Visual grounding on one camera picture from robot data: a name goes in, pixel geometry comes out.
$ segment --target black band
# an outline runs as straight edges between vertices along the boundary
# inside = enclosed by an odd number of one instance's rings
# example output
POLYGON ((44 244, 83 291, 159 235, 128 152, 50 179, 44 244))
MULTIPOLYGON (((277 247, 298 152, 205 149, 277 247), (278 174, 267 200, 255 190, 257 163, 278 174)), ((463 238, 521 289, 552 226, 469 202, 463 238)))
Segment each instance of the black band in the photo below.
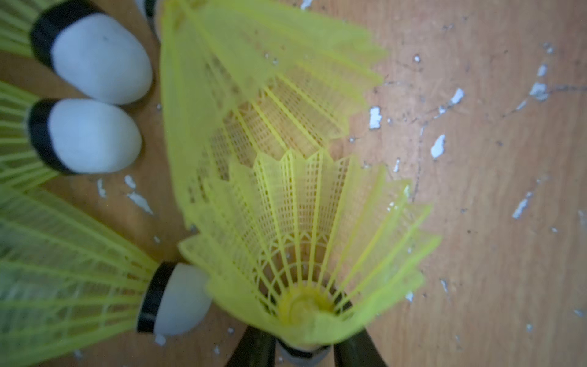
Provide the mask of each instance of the black band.
POLYGON ((171 277, 171 273, 176 268, 176 262, 163 262, 159 265, 157 271, 149 283, 149 288, 145 294, 143 305, 139 313, 139 320, 137 321, 137 332, 153 333, 155 330, 155 320, 159 312, 159 306, 163 299, 163 293, 167 287, 167 282, 171 277))
POLYGON ((157 0, 145 0, 145 14, 147 14, 147 19, 150 19, 155 16, 155 4, 157 0))
POLYGON ((75 174, 63 164, 55 153, 49 134, 49 115, 57 102, 59 102, 58 99, 42 99, 32 106, 28 119, 29 139, 47 166, 63 174, 75 174))
POLYGON ((157 0, 144 0, 145 15, 147 16, 147 23, 151 27, 153 33, 155 32, 155 5, 157 0))
POLYGON ((330 345, 323 345, 313 352, 304 352, 304 351, 300 351, 298 349, 294 349, 294 348, 290 347, 286 343, 282 342, 281 339, 277 339, 277 343, 279 343, 279 345, 281 347, 283 347, 287 351, 287 353, 289 353, 290 356, 295 357, 295 358, 303 358, 303 359, 312 359, 320 352, 324 351, 325 349, 330 348, 330 345))
POLYGON ((41 13, 29 35, 35 58, 53 69, 51 48, 59 33, 78 20, 95 13, 103 11, 87 0, 67 0, 41 13))

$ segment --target peeling paint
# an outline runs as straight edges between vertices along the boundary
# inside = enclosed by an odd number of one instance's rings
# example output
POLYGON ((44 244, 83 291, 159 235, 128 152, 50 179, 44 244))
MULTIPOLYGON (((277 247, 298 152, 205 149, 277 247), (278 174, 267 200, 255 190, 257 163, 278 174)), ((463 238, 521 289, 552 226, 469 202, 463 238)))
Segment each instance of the peeling paint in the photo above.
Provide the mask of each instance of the peeling paint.
POLYGON ((133 176, 129 174, 124 177, 124 183, 126 183, 126 185, 132 188, 133 190, 137 188, 137 184, 136 182, 134 182, 133 176))
POLYGON ((547 71, 548 71, 548 65, 542 64, 538 67, 538 72, 536 73, 536 76, 541 78, 546 75, 547 71))
POLYGON ((546 84, 536 82, 532 86, 532 89, 530 89, 529 95, 542 102, 550 97, 550 93, 546 91, 547 89, 548 87, 546 84))
POLYGON ((465 91, 462 89, 457 89, 456 92, 454 92, 454 96, 451 98, 450 103, 454 106, 459 104, 463 98, 465 96, 465 91))
POLYGON ((145 212, 151 214, 152 216, 155 215, 155 213, 152 211, 151 207, 149 207, 149 202, 147 201, 147 199, 145 199, 140 194, 137 194, 135 191, 133 191, 130 194, 126 194, 126 196, 129 199, 131 199, 137 206, 139 206, 141 209, 143 209, 145 212))
POLYGON ((100 195, 101 198, 106 199, 106 189, 104 188, 104 180, 98 179, 98 181, 96 181, 96 185, 98 186, 98 195, 100 195))
POLYGON ((306 9, 308 9, 308 8, 310 7, 310 5, 312 5, 312 1, 313 1, 313 0, 303 0, 303 3, 302 3, 302 5, 300 5, 300 6, 299 6, 299 7, 300 7, 300 9, 301 9, 301 10, 306 10, 306 9))
POLYGON ((371 107, 369 110, 369 129, 376 130, 381 128, 381 120, 383 116, 381 116, 381 108, 378 106, 371 107))
POLYGON ((441 155, 444 154, 444 140, 446 135, 442 134, 441 136, 436 139, 432 148, 430 148, 430 154, 432 154, 432 158, 437 159, 441 155))
POLYGON ((444 293, 448 294, 448 282, 446 281, 446 279, 441 279, 440 284, 442 284, 444 293))
POLYGON ((533 196, 534 194, 532 194, 530 191, 527 192, 526 194, 526 198, 523 199, 522 201, 519 202, 518 207, 516 208, 516 210, 514 211, 514 213, 512 214, 512 218, 513 219, 519 219, 522 216, 522 213, 524 212, 524 210, 528 207, 528 200, 533 196))
POLYGON ((520 111, 521 109, 523 109, 524 107, 526 107, 526 105, 528 104, 528 100, 525 99, 522 101, 522 103, 520 103, 518 105, 518 107, 515 108, 516 111, 520 111))

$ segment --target white paint fleck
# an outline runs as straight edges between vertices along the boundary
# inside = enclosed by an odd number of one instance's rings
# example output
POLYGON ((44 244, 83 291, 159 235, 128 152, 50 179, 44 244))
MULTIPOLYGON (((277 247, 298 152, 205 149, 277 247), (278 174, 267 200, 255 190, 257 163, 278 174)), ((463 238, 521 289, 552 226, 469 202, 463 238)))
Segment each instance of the white paint fleck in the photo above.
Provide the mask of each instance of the white paint fleck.
POLYGON ((106 189, 104 188, 104 180, 98 179, 98 181, 96 182, 96 185, 98 186, 98 195, 100 195, 101 198, 106 198, 106 189))
POLYGON ((302 5, 300 5, 299 7, 301 8, 301 10, 306 10, 310 7, 310 5, 312 5, 312 1, 313 0, 303 0, 302 5))
POLYGON ((383 116, 381 116, 381 108, 377 106, 371 107, 371 109, 369 110, 369 115, 369 129, 380 129, 381 120, 383 119, 383 116))
POLYGON ((528 207, 528 199, 530 199, 534 194, 528 192, 526 194, 526 198, 519 202, 518 207, 512 214, 513 219, 519 219, 522 216, 524 210, 528 207))
POLYGON ((446 108, 442 107, 442 106, 438 106, 438 116, 435 116, 435 119, 438 119, 440 116, 444 115, 446 113, 446 108))
POLYGON ((523 109, 524 107, 526 107, 526 105, 527 105, 527 104, 528 104, 528 100, 527 100, 527 99, 525 99, 525 100, 523 100, 523 101, 522 101, 522 103, 520 103, 520 104, 518 105, 518 107, 516 107, 516 108, 515 108, 515 110, 516 110, 516 111, 519 111, 519 110, 523 109))
POLYGON ((432 154, 432 158, 436 159, 444 154, 444 139, 446 135, 442 134, 441 136, 436 139, 436 142, 430 148, 430 154, 432 154))
POLYGON ((550 97, 550 93, 548 93, 546 89, 546 84, 536 82, 532 86, 532 89, 530 89, 529 95, 539 101, 547 100, 548 97, 550 97))
POLYGON ((584 230, 587 230, 587 214, 584 211, 579 210, 579 223, 584 230))
POLYGON ((464 96, 465 96, 465 91, 459 88, 459 89, 457 89, 456 92, 454 92, 454 96, 451 98, 450 103, 453 106, 457 105, 463 100, 464 96))
POLYGON ((465 97, 465 91, 461 88, 458 88, 456 92, 454 92, 454 96, 448 101, 447 106, 439 106, 438 107, 438 116, 435 116, 435 119, 438 119, 440 116, 444 115, 449 109, 453 108, 455 105, 461 103, 463 98, 465 97))
POLYGON ((139 206, 141 209, 143 209, 145 212, 151 214, 152 216, 155 215, 155 213, 153 213, 151 207, 149 207, 149 203, 147 202, 147 199, 145 199, 142 195, 137 194, 135 191, 133 191, 130 194, 126 194, 126 196, 131 199, 137 206, 139 206))
POLYGON ((536 73, 536 76, 541 78, 546 75, 547 71, 548 71, 548 65, 542 64, 538 67, 538 72, 536 73))
POLYGON ((133 180, 133 176, 131 176, 131 175, 129 175, 129 174, 128 174, 128 175, 126 175, 126 176, 124 177, 124 183, 126 183, 126 185, 127 185, 128 187, 132 188, 133 190, 134 190, 135 188, 137 188, 137 183, 136 183, 136 182, 134 182, 134 180, 133 180))
POLYGON ((448 294, 448 282, 446 281, 446 279, 441 279, 440 284, 442 284, 444 293, 448 294))
POLYGON ((552 54, 554 53, 554 48, 552 47, 552 45, 550 44, 550 42, 544 42, 542 44, 542 48, 545 49, 547 54, 552 54))
POLYGON ((159 344, 159 346, 164 346, 165 343, 167 343, 167 339, 165 339, 165 336, 161 334, 155 335, 155 344, 159 344))

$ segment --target yellow plastic shuttlecock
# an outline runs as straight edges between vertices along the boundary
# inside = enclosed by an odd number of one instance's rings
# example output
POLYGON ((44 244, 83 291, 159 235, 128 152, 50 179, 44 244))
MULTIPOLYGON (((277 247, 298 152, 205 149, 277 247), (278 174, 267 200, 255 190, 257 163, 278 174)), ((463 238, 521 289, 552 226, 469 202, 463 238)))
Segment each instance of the yellow plastic shuttlecock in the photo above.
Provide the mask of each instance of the yellow plastic shuttlecock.
POLYGON ((89 99, 41 99, 0 82, 0 183, 26 190, 55 176, 111 173, 142 145, 133 119, 89 99))
POLYGON ((158 265, 38 188, 0 186, 0 366, 28 366, 124 331, 174 335, 207 312, 206 275, 158 265))
POLYGON ((419 229, 431 207, 409 203, 408 181, 355 157, 261 154, 204 187, 209 204, 186 212, 201 232, 182 255, 209 273, 219 306, 292 346, 361 330, 421 286, 417 266, 441 241, 419 229))
POLYGON ((3 0, 0 50, 34 58, 106 103, 133 102, 153 81, 139 41, 88 0, 3 0))
POLYGON ((228 161, 309 157, 348 135, 385 52, 357 26, 269 0, 165 0, 161 94, 174 192, 198 201, 228 161))

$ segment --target wooden floor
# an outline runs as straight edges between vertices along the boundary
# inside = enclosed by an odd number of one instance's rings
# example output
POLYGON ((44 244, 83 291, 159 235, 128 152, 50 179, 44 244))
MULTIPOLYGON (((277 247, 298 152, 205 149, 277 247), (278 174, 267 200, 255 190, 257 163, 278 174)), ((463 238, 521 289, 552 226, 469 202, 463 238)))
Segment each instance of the wooden floor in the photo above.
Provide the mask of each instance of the wooden floor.
MULTIPOLYGON (((96 2, 137 35, 156 67, 158 45, 134 2, 96 2)), ((365 110, 352 122, 353 142, 337 142, 333 155, 356 153, 365 164, 386 163, 394 179, 412 179, 416 201, 435 204, 425 227, 444 235, 413 302, 368 327, 387 363, 587 366, 587 2, 314 0, 310 10, 368 27, 390 53, 376 67, 386 83, 367 94, 381 108, 381 128, 369 130, 365 110), (539 77, 541 65, 548 70, 539 77), (528 96, 536 82, 547 85, 543 102, 528 96), (465 96, 440 115, 458 88, 465 96), (441 135, 444 154, 434 160, 441 135)), ((79 96, 43 66, 0 58, 2 80, 42 96, 79 96)), ((127 108, 145 141, 131 168, 46 186, 171 260, 188 234, 170 190, 159 101, 156 86, 127 108), (153 216, 126 197, 127 174, 153 216)), ((125 334, 45 366, 223 366, 243 331, 212 306, 197 329, 164 346, 125 334)))

